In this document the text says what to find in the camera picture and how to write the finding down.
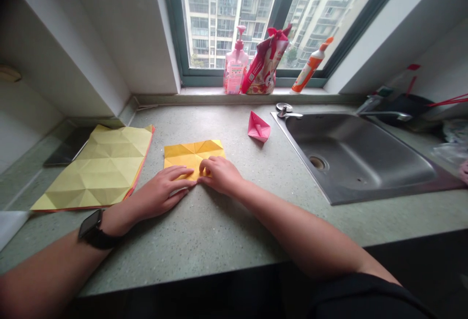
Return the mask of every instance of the folded paper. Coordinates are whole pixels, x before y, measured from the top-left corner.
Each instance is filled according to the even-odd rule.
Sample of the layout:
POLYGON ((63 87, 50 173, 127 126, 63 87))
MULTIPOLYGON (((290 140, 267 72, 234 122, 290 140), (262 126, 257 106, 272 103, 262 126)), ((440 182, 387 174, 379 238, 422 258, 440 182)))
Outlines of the folded paper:
POLYGON ((83 150, 31 207, 57 211, 110 206, 137 184, 154 127, 116 130, 98 125, 83 150))
POLYGON ((193 174, 181 179, 197 180, 200 176, 200 162, 210 156, 223 156, 223 145, 220 140, 206 140, 190 144, 179 144, 164 147, 164 168, 187 166, 194 169, 193 174))
POLYGON ((271 127, 255 112, 250 112, 249 129, 247 130, 249 136, 261 142, 265 142, 268 140, 271 130, 271 127))

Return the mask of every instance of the speckled countertop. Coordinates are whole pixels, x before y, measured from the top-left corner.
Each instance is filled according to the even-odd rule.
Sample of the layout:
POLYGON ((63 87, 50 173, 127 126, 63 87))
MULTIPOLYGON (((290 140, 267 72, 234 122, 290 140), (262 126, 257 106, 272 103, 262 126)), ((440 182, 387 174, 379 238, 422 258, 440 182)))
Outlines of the speckled countertop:
MULTIPOLYGON (((295 105, 297 112, 350 111, 345 105, 295 105)), ((468 227, 468 190, 330 206, 306 166, 275 123, 272 105, 161 106, 136 114, 134 127, 154 124, 138 187, 163 168, 165 145, 220 139, 244 178, 332 223, 361 246, 468 227), (250 110, 272 127, 265 145, 247 135, 250 110)), ((435 138, 391 128, 423 154, 435 138)), ((9 207, 28 209, 59 174, 43 169, 9 207)), ((38 214, 0 253, 0 273, 79 227, 91 211, 38 214)), ((197 186, 171 212, 135 227, 104 261, 81 295, 272 264, 287 256, 240 204, 197 186)))

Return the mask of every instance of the hand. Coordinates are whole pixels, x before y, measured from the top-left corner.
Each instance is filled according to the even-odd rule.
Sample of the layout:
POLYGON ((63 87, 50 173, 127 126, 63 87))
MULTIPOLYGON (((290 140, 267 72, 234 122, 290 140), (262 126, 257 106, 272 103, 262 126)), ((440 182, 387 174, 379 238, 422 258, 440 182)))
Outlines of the hand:
POLYGON ((172 209, 196 185, 196 181, 176 180, 181 175, 190 175, 193 169, 172 166, 163 169, 132 196, 104 212, 101 228, 109 235, 127 233, 136 223, 156 217, 172 209), (170 196, 172 192, 182 189, 170 196))
POLYGON ((207 175, 212 177, 200 176, 199 183, 204 183, 216 191, 233 197, 233 194, 239 186, 244 182, 239 171, 226 158, 211 156, 209 159, 204 159, 200 163, 200 173, 206 170, 207 175))

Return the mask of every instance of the forearm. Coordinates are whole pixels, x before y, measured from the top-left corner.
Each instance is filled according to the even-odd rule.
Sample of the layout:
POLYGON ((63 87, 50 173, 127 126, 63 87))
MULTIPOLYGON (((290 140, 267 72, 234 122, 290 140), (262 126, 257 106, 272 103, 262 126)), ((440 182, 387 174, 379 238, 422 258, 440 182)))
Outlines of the forearm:
MULTIPOLYGON (((133 225, 125 207, 105 211, 102 230, 125 234, 133 225)), ((56 317, 110 252, 79 241, 78 230, 65 235, 0 277, 0 317, 56 317)))
POLYGON ((347 235, 321 218, 246 182, 238 199, 276 237, 292 260, 314 278, 366 272, 398 281, 347 235))

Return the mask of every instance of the paper boat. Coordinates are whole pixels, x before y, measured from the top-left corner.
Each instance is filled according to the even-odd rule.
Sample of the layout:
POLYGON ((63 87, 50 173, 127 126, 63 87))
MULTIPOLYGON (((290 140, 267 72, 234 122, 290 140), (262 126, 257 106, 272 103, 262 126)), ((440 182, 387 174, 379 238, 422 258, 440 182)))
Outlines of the paper boat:
POLYGON ((247 134, 254 139, 265 142, 270 136, 271 127, 253 111, 250 112, 249 129, 247 134))

